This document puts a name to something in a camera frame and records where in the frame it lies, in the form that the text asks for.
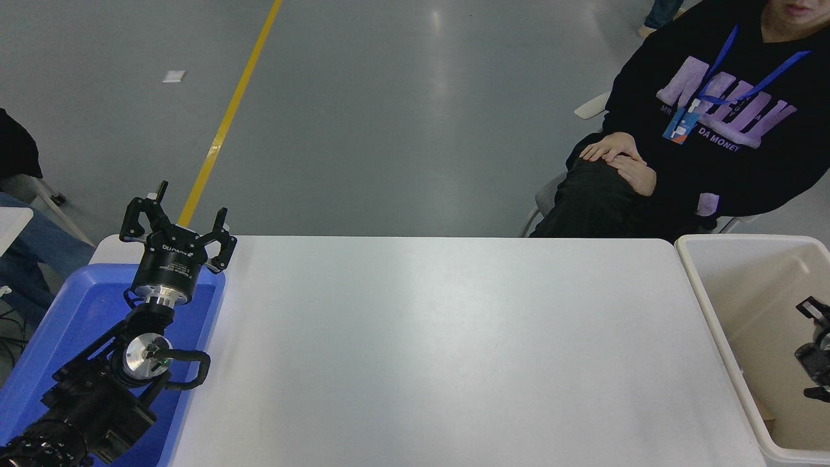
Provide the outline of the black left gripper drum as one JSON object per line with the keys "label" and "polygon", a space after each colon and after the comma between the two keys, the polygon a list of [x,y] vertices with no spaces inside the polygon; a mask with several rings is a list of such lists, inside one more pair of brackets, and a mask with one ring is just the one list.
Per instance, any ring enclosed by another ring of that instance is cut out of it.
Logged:
{"label": "black left gripper drum", "polygon": [[132,292],[138,296],[160,295],[161,289],[178,293],[177,301],[192,300],[198,275],[206,260],[199,234],[187,228],[150,233],[143,245]]}

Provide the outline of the person's right hand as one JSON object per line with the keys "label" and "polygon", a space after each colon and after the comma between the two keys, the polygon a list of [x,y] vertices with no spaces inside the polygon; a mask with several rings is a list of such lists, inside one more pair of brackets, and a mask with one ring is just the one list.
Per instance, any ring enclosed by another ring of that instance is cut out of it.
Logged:
{"label": "person's right hand", "polygon": [[626,132],[617,131],[602,137],[600,141],[589,144],[580,154],[579,158],[587,162],[595,162],[602,159],[605,162],[612,162],[617,156],[627,156],[635,162],[644,162],[643,157],[635,145],[635,139]]}

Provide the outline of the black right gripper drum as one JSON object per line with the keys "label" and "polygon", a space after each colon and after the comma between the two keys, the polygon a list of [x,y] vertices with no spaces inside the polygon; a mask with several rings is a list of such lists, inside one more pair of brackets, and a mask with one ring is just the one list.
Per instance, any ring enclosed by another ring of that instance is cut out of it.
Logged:
{"label": "black right gripper drum", "polygon": [[795,351],[795,358],[804,372],[817,385],[829,384],[828,337],[808,342]]}

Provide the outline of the person's left hand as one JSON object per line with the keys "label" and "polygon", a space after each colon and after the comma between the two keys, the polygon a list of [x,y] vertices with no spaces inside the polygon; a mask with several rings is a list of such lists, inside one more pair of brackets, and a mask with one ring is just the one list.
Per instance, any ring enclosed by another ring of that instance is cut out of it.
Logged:
{"label": "person's left hand", "polygon": [[631,156],[615,156],[608,165],[616,169],[638,195],[652,197],[656,189],[656,172],[645,162]]}

